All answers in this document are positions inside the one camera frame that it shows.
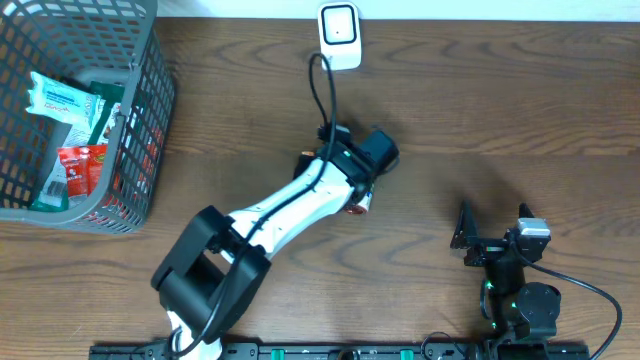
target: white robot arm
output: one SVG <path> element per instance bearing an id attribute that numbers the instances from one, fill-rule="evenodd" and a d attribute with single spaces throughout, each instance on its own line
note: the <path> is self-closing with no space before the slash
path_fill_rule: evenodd
<path id="1" fill-rule="evenodd" d="M 229 214 L 235 221 L 232 228 L 246 237 L 254 224 L 266 212 L 301 191 L 317 176 L 322 166 L 322 160 L 315 159 L 307 170 L 293 182 L 269 196 L 258 204 Z M 249 242 L 253 246 L 262 246 L 266 257 L 271 259 L 289 241 L 304 231 L 311 224 L 325 216 L 339 212 L 349 201 L 354 188 L 348 184 L 347 176 L 335 165 L 327 164 L 327 168 L 316 187 L 300 198 L 274 214 L 258 230 Z M 226 251 L 221 255 L 233 263 L 233 256 Z M 191 329 L 173 311 L 167 311 L 171 320 L 172 330 L 182 329 L 181 335 L 175 340 L 174 349 L 185 349 L 193 342 Z M 216 360 L 220 357 L 222 346 L 220 339 L 205 344 L 198 344 L 191 352 L 182 357 L 183 360 Z"/>
<path id="2" fill-rule="evenodd" d="M 360 146 L 342 135 L 262 202 L 228 216 L 209 206 L 189 223 L 151 281 L 174 329 L 170 351 L 189 349 L 184 360 L 217 359 L 219 337 L 251 303 L 270 259 L 311 224 L 358 203 L 398 156 L 381 131 Z M 226 275 L 203 254 L 207 250 L 232 264 Z"/>

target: wood grain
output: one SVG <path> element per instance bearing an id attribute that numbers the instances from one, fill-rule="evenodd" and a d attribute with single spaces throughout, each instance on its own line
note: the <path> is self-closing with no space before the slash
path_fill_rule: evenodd
<path id="1" fill-rule="evenodd" d="M 324 219 L 287 246 L 231 332 L 272 342 L 486 334 L 482 270 L 448 248 L 459 201 L 470 199 L 481 232 L 495 236 L 527 201 L 553 231 L 541 263 L 601 286 L 625 310 L 603 358 L 635 358 L 639 30 L 363 21 L 362 65 L 336 74 L 340 119 L 358 138 L 390 133 L 401 164 L 379 180 L 367 216 Z M 166 336 L 149 279 L 189 219 L 264 198 L 318 145 L 306 79 L 315 22 L 160 19 L 156 31 L 179 95 L 149 221 L 97 238 L 0 225 L 3 359 L 86 359 L 95 342 Z M 595 351 L 613 308 L 526 273 L 563 294 L 557 339 Z"/>

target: white wall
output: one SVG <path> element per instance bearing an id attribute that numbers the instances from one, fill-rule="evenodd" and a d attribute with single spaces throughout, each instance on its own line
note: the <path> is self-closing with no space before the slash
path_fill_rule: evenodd
<path id="1" fill-rule="evenodd" d="M 159 16 L 316 17 L 318 0 L 158 0 Z M 352 0 L 363 19 L 640 21 L 640 0 Z"/>

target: gray plastic basket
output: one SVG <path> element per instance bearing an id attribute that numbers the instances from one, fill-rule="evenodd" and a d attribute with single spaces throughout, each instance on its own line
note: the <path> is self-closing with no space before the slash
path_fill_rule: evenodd
<path id="1" fill-rule="evenodd" d="M 155 0 L 0 0 L 0 220 L 113 234 L 142 227 L 175 98 L 156 12 Z M 25 111 L 31 71 L 125 86 L 100 181 L 63 212 L 28 210 L 70 129 Z"/>

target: red package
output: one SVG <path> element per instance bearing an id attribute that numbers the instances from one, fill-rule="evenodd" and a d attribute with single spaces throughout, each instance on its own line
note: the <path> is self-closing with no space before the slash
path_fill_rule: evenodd
<path id="1" fill-rule="evenodd" d="M 69 208 L 86 200 L 96 188 L 106 154 L 106 144 L 58 149 L 60 163 L 67 173 Z"/>

